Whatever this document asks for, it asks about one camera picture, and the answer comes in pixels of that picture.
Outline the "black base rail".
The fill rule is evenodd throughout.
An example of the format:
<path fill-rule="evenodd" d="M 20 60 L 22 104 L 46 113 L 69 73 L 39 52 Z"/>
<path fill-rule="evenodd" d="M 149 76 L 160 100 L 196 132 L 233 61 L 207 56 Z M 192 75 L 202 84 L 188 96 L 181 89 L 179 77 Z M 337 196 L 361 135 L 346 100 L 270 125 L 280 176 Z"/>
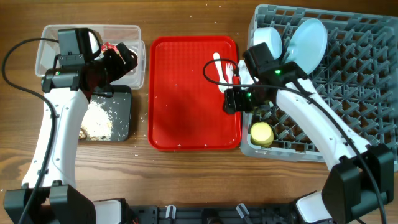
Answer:
<path fill-rule="evenodd" d="M 133 223 L 297 223 L 298 215 L 287 204 L 265 206 L 235 205 L 233 207 L 176 207 L 169 205 L 131 206 Z"/>

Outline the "food scraps and rice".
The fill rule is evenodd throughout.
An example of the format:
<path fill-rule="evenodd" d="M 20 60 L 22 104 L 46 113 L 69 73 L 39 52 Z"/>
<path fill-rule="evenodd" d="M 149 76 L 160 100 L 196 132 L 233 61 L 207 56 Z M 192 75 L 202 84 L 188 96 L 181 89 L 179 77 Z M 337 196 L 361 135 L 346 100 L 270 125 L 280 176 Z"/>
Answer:
<path fill-rule="evenodd" d="M 93 96 L 81 124 L 79 140 L 124 141 L 129 123 L 130 107 L 125 98 Z"/>

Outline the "black waste tray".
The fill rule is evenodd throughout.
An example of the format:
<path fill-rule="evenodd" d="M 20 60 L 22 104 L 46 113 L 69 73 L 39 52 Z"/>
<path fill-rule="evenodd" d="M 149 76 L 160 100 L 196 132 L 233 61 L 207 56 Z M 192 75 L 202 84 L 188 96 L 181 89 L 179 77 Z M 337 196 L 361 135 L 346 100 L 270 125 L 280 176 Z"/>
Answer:
<path fill-rule="evenodd" d="M 116 86 L 110 98 L 93 95 L 87 100 L 81 90 L 69 87 L 53 89 L 44 97 L 58 116 L 55 135 L 67 143 L 77 140 L 78 125 L 81 141 L 124 141 L 129 136 L 132 96 L 128 86 Z"/>

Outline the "white plastic spoon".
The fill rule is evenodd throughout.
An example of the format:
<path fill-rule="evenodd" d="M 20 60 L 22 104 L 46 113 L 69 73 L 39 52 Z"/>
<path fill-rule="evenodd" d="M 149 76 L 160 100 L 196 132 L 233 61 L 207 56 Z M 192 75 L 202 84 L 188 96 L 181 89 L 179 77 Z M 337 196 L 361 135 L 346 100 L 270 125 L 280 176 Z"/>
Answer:
<path fill-rule="evenodd" d="M 222 63 L 221 63 L 220 55 L 219 55 L 218 52 L 215 52 L 213 54 L 213 60 L 215 61 L 216 70 L 217 70 L 218 76 L 219 76 L 219 82 L 227 84 L 227 81 L 224 78 L 224 73 L 223 73 L 223 69 L 222 69 Z M 218 88 L 219 88 L 221 93 L 224 93 L 225 90 L 228 89 L 228 87 L 224 86 L 224 85 L 218 85 Z"/>

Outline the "blue bowl with food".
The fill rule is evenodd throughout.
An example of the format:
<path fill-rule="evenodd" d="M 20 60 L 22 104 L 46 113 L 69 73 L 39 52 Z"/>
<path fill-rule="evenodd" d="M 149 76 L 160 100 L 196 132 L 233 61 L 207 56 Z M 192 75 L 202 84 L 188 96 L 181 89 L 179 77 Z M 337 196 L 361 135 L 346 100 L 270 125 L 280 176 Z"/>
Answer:
<path fill-rule="evenodd" d="M 253 45 L 266 43 L 273 58 L 278 59 L 282 54 L 282 39 L 273 27 L 258 28 L 254 31 Z"/>

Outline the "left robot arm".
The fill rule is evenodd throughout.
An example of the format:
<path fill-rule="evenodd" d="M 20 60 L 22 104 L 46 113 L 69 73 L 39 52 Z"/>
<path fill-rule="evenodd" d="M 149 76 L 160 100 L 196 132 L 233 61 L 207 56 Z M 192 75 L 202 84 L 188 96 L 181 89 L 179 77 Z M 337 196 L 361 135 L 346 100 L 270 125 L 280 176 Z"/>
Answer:
<path fill-rule="evenodd" d="M 137 67 L 124 43 L 104 49 L 89 28 L 60 29 L 60 51 L 37 94 L 44 115 L 32 163 L 4 209 L 14 223 L 138 223 L 123 198 L 91 201 L 76 189 L 75 159 L 83 117 L 94 95 L 113 95 L 111 83 Z"/>

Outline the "yellow plastic cup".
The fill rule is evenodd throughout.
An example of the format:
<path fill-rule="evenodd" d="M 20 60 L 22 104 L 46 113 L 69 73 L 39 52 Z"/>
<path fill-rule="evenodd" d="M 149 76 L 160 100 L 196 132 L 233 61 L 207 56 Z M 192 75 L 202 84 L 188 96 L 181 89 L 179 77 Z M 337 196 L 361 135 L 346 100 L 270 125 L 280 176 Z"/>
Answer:
<path fill-rule="evenodd" d="M 250 128 L 251 142 L 254 145 L 268 147 L 274 141 L 274 133 L 266 122 L 256 122 Z"/>

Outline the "white plastic fork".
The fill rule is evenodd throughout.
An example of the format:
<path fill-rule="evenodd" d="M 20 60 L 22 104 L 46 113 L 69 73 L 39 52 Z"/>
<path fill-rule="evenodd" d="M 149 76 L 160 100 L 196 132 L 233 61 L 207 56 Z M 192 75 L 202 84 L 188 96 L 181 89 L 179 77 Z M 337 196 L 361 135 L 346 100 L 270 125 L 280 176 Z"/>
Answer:
<path fill-rule="evenodd" d="M 231 63 L 226 64 L 226 75 L 228 77 L 228 83 L 233 84 L 234 71 L 233 71 L 233 65 Z"/>

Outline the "red serving tray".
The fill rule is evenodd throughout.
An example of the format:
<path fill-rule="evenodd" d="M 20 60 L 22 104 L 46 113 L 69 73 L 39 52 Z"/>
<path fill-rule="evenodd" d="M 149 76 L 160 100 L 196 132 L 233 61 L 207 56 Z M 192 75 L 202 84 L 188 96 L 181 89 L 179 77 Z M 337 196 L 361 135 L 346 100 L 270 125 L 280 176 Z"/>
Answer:
<path fill-rule="evenodd" d="M 168 36 L 153 41 L 147 124 L 148 142 L 160 151 L 228 150 L 239 145 L 241 115 L 223 111 L 224 96 L 213 54 L 237 61 L 226 35 Z"/>

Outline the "light blue plate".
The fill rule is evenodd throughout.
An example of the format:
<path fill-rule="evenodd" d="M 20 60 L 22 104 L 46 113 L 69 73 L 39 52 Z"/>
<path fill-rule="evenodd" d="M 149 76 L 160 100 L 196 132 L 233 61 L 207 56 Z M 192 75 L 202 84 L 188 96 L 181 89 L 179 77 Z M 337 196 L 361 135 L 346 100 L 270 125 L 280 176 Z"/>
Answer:
<path fill-rule="evenodd" d="M 303 22 L 287 46 L 285 62 L 295 62 L 306 74 L 312 73 L 325 54 L 327 40 L 328 33 L 320 20 L 311 18 Z"/>

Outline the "red snack wrapper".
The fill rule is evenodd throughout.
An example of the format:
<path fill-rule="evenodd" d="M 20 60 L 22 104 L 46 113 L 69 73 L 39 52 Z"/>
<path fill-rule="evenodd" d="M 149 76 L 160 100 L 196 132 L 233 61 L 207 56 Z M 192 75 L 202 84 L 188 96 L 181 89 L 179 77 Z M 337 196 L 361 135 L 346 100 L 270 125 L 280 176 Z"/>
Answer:
<path fill-rule="evenodd" d="M 101 44 L 101 52 L 102 53 L 105 53 L 109 49 L 113 49 L 117 54 L 119 54 L 119 50 L 115 45 L 113 45 L 109 42 L 105 42 L 105 43 Z"/>

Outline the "clear plastic bin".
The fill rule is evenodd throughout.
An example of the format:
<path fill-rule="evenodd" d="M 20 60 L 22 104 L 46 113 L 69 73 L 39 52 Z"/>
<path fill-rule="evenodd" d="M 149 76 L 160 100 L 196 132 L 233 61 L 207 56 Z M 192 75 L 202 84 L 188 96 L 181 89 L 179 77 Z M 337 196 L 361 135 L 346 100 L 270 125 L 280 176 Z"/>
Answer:
<path fill-rule="evenodd" d="M 110 43 L 117 45 L 124 43 L 129 50 L 137 55 L 137 67 L 113 81 L 112 85 L 127 85 L 132 90 L 140 89 L 144 84 L 146 69 L 146 50 L 145 43 L 141 39 L 141 29 L 136 25 L 114 25 L 114 24 L 57 24 L 44 27 L 41 37 L 57 39 L 58 30 L 71 28 L 89 28 L 96 33 L 102 44 Z M 54 57 L 60 53 L 59 46 L 54 42 L 42 41 L 39 43 L 36 62 L 35 75 L 43 77 L 45 72 L 53 67 Z"/>

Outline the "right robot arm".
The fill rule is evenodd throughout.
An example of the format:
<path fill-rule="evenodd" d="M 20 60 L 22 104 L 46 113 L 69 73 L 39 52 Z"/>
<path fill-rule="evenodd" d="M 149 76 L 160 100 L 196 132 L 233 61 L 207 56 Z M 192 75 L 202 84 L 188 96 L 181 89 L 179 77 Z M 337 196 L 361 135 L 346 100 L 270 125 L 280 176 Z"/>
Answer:
<path fill-rule="evenodd" d="M 243 53 L 252 85 L 230 85 L 224 110 L 252 112 L 265 101 L 288 114 L 323 156 L 329 169 L 321 191 L 297 199 L 299 223 L 349 223 L 379 210 L 394 199 L 394 156 L 385 144 L 371 144 L 354 132 L 321 98 L 307 74 L 295 62 L 281 63 L 267 44 Z"/>

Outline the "grey dishwasher rack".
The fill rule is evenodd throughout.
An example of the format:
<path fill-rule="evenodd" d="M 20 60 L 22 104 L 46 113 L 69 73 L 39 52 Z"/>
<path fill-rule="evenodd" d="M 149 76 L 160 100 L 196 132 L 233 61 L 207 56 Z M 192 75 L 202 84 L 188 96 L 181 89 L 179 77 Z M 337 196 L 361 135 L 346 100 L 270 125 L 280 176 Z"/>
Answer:
<path fill-rule="evenodd" d="M 288 44 L 311 18 L 328 32 L 325 56 L 310 74 L 315 89 L 356 133 L 397 152 L 397 18 L 260 4 L 248 28 L 248 45 L 261 27 L 277 29 Z"/>

